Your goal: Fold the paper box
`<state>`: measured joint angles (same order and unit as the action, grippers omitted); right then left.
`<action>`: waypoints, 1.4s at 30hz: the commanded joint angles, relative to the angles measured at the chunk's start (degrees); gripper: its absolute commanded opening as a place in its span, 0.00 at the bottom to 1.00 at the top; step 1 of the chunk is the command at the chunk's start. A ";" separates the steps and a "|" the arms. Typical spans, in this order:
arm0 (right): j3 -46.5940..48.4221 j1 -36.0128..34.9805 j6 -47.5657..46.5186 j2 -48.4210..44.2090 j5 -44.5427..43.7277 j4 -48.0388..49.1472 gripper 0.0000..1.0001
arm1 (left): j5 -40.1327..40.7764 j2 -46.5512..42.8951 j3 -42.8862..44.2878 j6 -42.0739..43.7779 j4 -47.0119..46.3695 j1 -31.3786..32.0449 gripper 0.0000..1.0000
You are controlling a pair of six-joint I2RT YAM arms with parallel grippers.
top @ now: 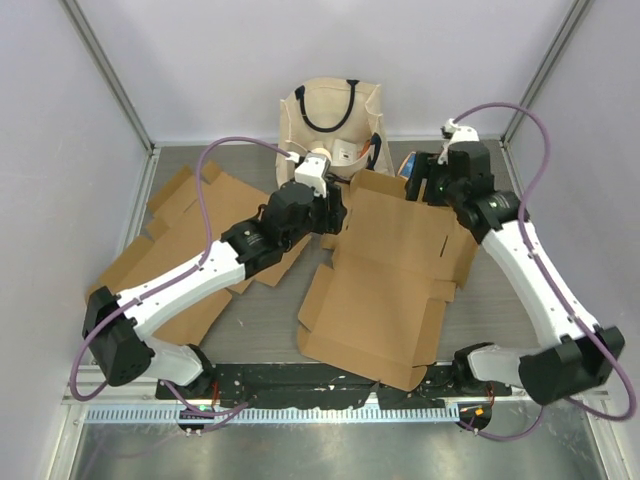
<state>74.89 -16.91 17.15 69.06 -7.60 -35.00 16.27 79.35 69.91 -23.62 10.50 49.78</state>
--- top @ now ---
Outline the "brown cardboard box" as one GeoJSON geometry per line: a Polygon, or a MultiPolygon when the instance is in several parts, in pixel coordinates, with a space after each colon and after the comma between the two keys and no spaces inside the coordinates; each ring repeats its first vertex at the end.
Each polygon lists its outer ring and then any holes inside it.
{"type": "Polygon", "coordinates": [[[436,361],[445,310],[477,243],[447,207],[405,198],[405,182],[360,171],[346,226],[298,313],[299,352],[410,391],[436,361]]]}

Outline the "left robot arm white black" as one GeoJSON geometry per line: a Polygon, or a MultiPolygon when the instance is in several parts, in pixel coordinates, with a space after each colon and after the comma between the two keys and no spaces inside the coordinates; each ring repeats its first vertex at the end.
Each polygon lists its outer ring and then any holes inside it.
{"type": "Polygon", "coordinates": [[[245,281],[279,263],[310,233],[337,234],[346,216],[340,188],[324,193],[289,181],[193,259],[136,287],[89,297],[83,337],[107,385],[118,387],[147,376],[170,382],[190,398],[213,385],[211,364],[194,345],[154,338],[166,322],[205,297],[245,281]]]}

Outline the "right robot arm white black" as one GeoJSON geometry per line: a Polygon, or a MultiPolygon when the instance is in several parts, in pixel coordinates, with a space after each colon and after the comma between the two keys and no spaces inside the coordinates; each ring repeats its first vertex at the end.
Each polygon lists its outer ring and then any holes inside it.
{"type": "Polygon", "coordinates": [[[518,196],[496,189],[482,142],[456,142],[439,154],[417,152],[405,191],[409,201],[450,208],[506,275],[538,341],[533,349],[484,342],[457,351],[451,371],[457,391],[472,395],[499,382],[524,389],[545,406],[606,383],[610,361],[625,346],[623,334],[602,327],[571,293],[532,221],[518,213],[518,196]]]}

